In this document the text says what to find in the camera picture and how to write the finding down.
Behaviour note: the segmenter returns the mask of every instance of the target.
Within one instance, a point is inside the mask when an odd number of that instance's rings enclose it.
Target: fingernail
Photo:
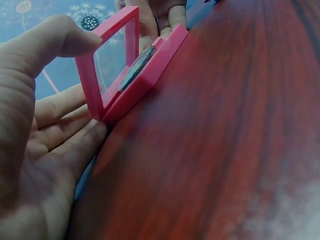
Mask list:
[[[99,43],[102,42],[102,38],[93,32],[88,32],[87,35],[91,40],[95,42],[99,42]]]

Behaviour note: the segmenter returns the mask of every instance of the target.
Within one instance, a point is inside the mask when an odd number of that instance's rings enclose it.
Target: dandelion print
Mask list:
[[[69,9],[70,11],[66,15],[73,18],[81,29],[90,32],[114,15],[112,10],[107,10],[107,7],[102,4],[92,7],[90,3],[82,3],[81,5],[72,5]]]
[[[108,9],[107,6],[103,4],[95,4],[92,5],[91,3],[82,3],[82,4],[74,4],[69,7],[69,12],[66,14],[69,17],[71,17],[75,23],[84,31],[91,32],[94,29],[96,29],[100,24],[102,24],[106,19],[110,18],[111,16],[115,15],[116,11],[112,9]],[[123,29],[119,31],[116,35],[123,35],[124,31]],[[119,44],[120,40],[118,37],[113,36],[107,41],[107,45],[114,48]],[[107,89],[107,86],[105,84],[105,79],[103,74],[104,70],[106,68],[102,68],[101,66],[101,59],[99,57],[99,53],[104,52],[104,55],[106,53],[106,50],[104,50],[104,45],[99,48],[98,51],[94,53],[94,60],[97,66],[97,72],[99,75],[99,80],[102,82],[104,90]]]
[[[22,1],[20,2],[15,10],[18,14],[21,14],[22,15],[22,27],[23,27],[23,30],[26,31],[26,25],[25,25],[25,13],[27,13],[32,7],[32,3],[31,1],[29,0],[26,0],[26,1]]]

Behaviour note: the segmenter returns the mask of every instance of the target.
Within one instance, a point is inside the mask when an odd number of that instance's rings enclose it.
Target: white dandelion pattern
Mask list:
[[[115,10],[108,8],[104,4],[84,2],[71,5],[66,15],[70,16],[82,30],[91,32],[115,14]],[[125,62],[124,57],[124,30],[121,29],[94,54],[97,77],[103,86],[102,93],[116,78],[116,74],[120,73],[119,65],[122,65],[123,69],[124,64],[119,64],[119,61],[123,60]]]

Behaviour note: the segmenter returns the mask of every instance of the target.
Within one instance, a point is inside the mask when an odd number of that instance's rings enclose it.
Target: skin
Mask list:
[[[117,10],[125,6],[139,7],[140,42],[139,51],[149,47],[160,36],[167,38],[176,25],[188,27],[186,18],[187,0],[115,0]]]
[[[0,47],[0,239],[63,239],[76,185],[107,129],[91,119],[80,85],[35,101],[35,78],[55,57],[100,43],[56,15]]]

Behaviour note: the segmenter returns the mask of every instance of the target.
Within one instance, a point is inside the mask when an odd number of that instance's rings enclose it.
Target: palm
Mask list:
[[[139,7],[140,52],[158,37],[158,28],[160,36],[165,39],[177,24],[188,27],[186,4],[187,0],[115,0],[118,10],[127,5]]]
[[[83,155],[74,146],[85,141],[88,129],[96,124],[90,121],[81,86],[77,85],[35,104],[32,127],[20,169],[16,211],[6,224],[19,223],[24,229],[37,231],[29,239],[61,239],[68,226],[69,214],[74,200],[76,184],[86,162],[75,161]],[[23,239],[16,231],[12,239]]]

